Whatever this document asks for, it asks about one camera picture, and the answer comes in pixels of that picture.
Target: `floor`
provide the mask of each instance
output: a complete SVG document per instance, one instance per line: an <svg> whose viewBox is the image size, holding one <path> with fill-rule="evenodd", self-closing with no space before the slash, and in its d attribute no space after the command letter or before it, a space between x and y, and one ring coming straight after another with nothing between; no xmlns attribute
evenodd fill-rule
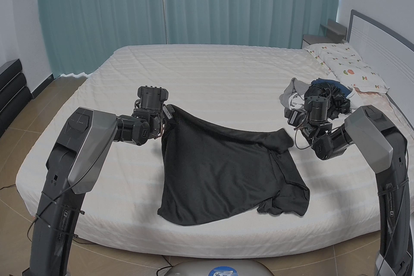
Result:
<svg viewBox="0 0 414 276"><path fill-rule="evenodd" d="M84 81L85 78L75 77L54 80L13 121L0 138L0 187L14 184L27 153L60 107ZM28 267L30 242L26 231L32 219L15 187L0 191L0 276L21 275ZM372 276L378 249L379 232L373 232L309 253L256 260L275 276ZM173 265L194 260L174 256L166 259ZM155 275L157 269L164 266L167 262L159 255L100 245L73 242L70 251L72 276L146 276Z"/></svg>

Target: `headboard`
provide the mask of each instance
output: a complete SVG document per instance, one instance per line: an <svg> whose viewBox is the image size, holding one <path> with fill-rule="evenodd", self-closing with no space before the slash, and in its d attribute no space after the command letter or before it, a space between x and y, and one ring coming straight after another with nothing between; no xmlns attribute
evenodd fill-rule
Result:
<svg viewBox="0 0 414 276"><path fill-rule="evenodd" d="M414 44L385 25L351 11L347 42L390 88L391 102L414 125Z"/></svg>

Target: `blue round sticker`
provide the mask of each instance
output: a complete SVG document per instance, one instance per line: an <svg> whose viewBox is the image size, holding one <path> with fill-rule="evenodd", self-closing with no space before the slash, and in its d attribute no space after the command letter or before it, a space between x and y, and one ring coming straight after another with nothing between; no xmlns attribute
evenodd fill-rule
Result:
<svg viewBox="0 0 414 276"><path fill-rule="evenodd" d="M208 276L238 276L238 273L231 267L221 266L211 270Z"/></svg>

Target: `pillowcase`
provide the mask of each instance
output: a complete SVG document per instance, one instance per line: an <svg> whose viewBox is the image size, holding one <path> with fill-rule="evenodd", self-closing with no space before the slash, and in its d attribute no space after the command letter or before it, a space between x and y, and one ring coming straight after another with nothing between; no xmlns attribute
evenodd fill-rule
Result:
<svg viewBox="0 0 414 276"><path fill-rule="evenodd" d="M349 43L313 44L305 47L322 65L329 67L337 79L347 87L361 92L386 93L388 86L378 73L368 66Z"/></svg>

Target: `bed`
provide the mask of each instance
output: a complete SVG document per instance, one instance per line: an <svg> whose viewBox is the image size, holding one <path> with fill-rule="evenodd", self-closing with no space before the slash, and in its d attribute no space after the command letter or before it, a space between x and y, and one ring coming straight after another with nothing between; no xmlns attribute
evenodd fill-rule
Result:
<svg viewBox="0 0 414 276"><path fill-rule="evenodd" d="M352 31L351 27L351 43L353 38L356 41ZM365 56L362 48L360 54ZM279 95L292 77L310 82L327 75L306 50L234 45L123 47L53 118L21 165L18 191L34 215L46 176L45 162L66 119L79 106L129 115L139 86L162 86L169 91L168 103L204 120L250 131L283 127L293 136ZM408 139L412 156L414 131L400 110L386 95L362 97L396 123ZM342 122L343 118L337 119L333 125ZM301 135L298 145L306 146ZM101 245L136 252L250 258L307 252L379 230L374 173L355 146L328 161L317 159L310 149L293 147L290 151L310 189L305 216L272 216L252 209L225 220L185 227L157 215L163 190L160 140L141 147L114 143L94 189L85 196L85 215L80 215L75 233ZM413 175L411 167L409 177Z"/></svg>

